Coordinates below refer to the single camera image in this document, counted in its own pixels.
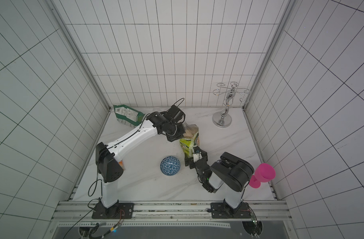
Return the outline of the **green Quaker oats bag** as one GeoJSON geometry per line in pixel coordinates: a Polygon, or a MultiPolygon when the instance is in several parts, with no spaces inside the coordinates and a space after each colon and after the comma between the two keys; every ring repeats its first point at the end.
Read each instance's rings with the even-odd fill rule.
{"type": "Polygon", "coordinates": [[[185,133],[180,139],[180,146],[187,158],[193,157],[194,147],[199,146],[199,127],[195,124],[183,123],[185,133]]]}

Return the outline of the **blue patterned breakfast bowl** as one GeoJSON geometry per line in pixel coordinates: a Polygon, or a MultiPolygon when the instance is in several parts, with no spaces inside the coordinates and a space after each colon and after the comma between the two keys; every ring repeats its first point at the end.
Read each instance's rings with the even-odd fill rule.
{"type": "Polygon", "coordinates": [[[166,176],[174,176],[180,169],[181,163],[175,156],[167,156],[161,161],[160,170],[166,176]]]}

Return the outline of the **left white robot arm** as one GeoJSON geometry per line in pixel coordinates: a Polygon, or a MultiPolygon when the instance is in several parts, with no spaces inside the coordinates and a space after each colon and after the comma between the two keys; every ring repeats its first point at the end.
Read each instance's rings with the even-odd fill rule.
{"type": "Polygon", "coordinates": [[[108,144],[100,142],[95,148],[97,175],[101,179],[101,194],[92,209],[93,219],[115,219],[124,213],[125,219],[131,219],[133,203],[120,205],[118,179],[124,173],[119,164],[124,157],[144,141],[164,135],[169,142],[179,140],[185,134],[183,126],[185,113],[176,105],[163,112],[154,111],[144,116],[142,122],[121,138],[108,144]]]}

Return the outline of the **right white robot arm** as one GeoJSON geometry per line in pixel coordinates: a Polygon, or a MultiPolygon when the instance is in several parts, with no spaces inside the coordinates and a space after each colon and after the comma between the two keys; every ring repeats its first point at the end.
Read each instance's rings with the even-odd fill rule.
{"type": "Polygon", "coordinates": [[[223,202],[213,202],[208,209],[213,219],[256,219],[249,204],[242,199],[255,171],[250,163],[224,152],[219,160],[208,165],[207,152],[198,146],[194,147],[191,156],[185,156],[184,163],[195,169],[198,181],[207,192],[216,193],[226,186],[223,202]]]}

